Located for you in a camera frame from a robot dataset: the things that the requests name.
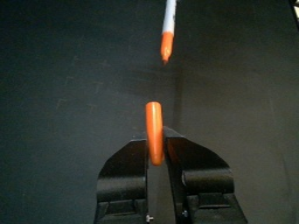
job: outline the orange marker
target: orange marker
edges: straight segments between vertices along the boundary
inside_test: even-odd
[[[164,133],[161,104],[156,101],[145,104],[145,132],[152,164],[160,165],[164,160]]]
[[[163,43],[161,56],[163,63],[168,62],[173,50],[173,24],[175,24],[176,0],[167,0],[163,18]]]

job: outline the black surface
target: black surface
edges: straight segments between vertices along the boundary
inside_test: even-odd
[[[248,223],[297,223],[299,32],[287,1],[181,1],[167,66],[164,1],[0,4],[1,223],[92,223],[99,170],[144,130],[151,100],[164,124],[227,161]],[[169,223],[156,198],[152,216]]]

